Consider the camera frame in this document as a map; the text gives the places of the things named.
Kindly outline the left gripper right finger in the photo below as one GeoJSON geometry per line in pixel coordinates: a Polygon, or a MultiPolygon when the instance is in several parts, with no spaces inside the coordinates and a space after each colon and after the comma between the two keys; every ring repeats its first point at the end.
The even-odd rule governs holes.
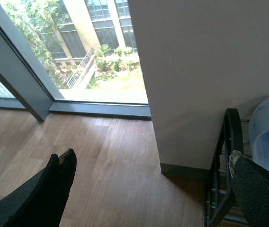
{"type": "Polygon", "coordinates": [[[240,151],[229,156],[232,191],[251,227],[269,227],[269,171],[240,151]]]}

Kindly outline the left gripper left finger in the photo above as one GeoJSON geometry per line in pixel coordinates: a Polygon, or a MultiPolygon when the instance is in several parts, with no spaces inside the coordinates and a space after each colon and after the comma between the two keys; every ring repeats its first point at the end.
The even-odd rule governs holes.
{"type": "Polygon", "coordinates": [[[57,227],[69,198],[77,158],[52,154],[46,167],[0,200],[0,227],[57,227]]]}

